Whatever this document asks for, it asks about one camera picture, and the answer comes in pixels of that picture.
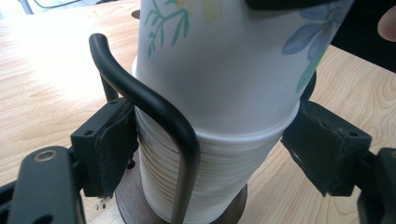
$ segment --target black plastic bracket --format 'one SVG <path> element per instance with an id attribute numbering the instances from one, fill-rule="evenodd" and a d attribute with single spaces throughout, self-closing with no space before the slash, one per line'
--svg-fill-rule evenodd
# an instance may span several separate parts
<path id="1" fill-rule="evenodd" d="M 8 224 L 85 223 L 67 148 L 45 147 L 25 157 L 11 208 Z"/>
<path id="2" fill-rule="evenodd" d="M 0 187 L 0 223 L 6 223 L 10 211 L 15 181 Z"/>
<path id="3" fill-rule="evenodd" d="M 354 179 L 361 189 L 361 224 L 396 223 L 396 149 L 381 148 L 377 156 L 370 154 L 361 160 L 355 170 Z"/>
<path id="4" fill-rule="evenodd" d="M 124 98 L 107 103 L 71 135 L 71 140 L 77 160 L 87 167 L 85 195 L 112 197 L 138 148 L 134 105 Z"/>
<path id="5" fill-rule="evenodd" d="M 301 100 L 282 143 L 323 196 L 350 196 L 355 186 L 350 179 L 354 165 L 371 139 L 323 106 Z"/>

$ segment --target stack of paper cups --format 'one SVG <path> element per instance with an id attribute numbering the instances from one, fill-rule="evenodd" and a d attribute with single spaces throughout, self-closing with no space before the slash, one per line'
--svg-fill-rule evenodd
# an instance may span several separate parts
<path id="1" fill-rule="evenodd" d="M 245 1 L 142 1 L 133 73 L 175 105 L 201 144 L 186 223 L 209 223 L 248 182 L 295 117 L 299 98 L 352 1 L 254 11 Z M 177 149 L 137 110 L 151 208 L 171 220 Z"/>

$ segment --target black metal handle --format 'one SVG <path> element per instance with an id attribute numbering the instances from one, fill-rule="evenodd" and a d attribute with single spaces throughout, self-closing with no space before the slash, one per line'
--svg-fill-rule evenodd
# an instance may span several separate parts
<path id="1" fill-rule="evenodd" d="M 158 122 L 176 143 L 180 165 L 172 223 L 182 223 L 201 160 L 200 146 L 194 129 L 177 108 L 132 77 L 117 63 L 104 35 L 91 35 L 90 48 L 102 78 Z"/>

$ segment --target wooden table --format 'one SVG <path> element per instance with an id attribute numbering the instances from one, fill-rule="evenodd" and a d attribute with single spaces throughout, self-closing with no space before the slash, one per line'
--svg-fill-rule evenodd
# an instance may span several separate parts
<path id="1" fill-rule="evenodd" d="M 137 53 L 139 2 L 125 0 L 0 21 L 0 185 L 17 178 L 21 160 L 46 146 L 70 147 L 69 135 L 106 103 L 88 38 L 103 33 L 127 70 Z M 396 76 L 330 47 L 311 98 L 373 137 L 371 150 L 396 147 Z M 248 182 L 240 223 L 359 223 L 356 201 L 323 198 L 276 145 Z M 115 199 L 89 223 L 122 223 Z"/>

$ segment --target screw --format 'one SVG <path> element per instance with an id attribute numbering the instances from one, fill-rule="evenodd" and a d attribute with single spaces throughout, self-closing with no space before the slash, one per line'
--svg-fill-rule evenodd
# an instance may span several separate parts
<path id="1" fill-rule="evenodd" d="M 140 10 L 135 10 L 131 13 L 132 17 L 134 17 L 135 19 L 140 19 Z"/>
<path id="2" fill-rule="evenodd" d="M 134 162 L 134 160 L 130 160 L 128 165 L 126 166 L 126 168 L 128 170 L 131 170 L 132 168 L 134 168 L 135 165 L 136 165 L 136 162 Z"/>

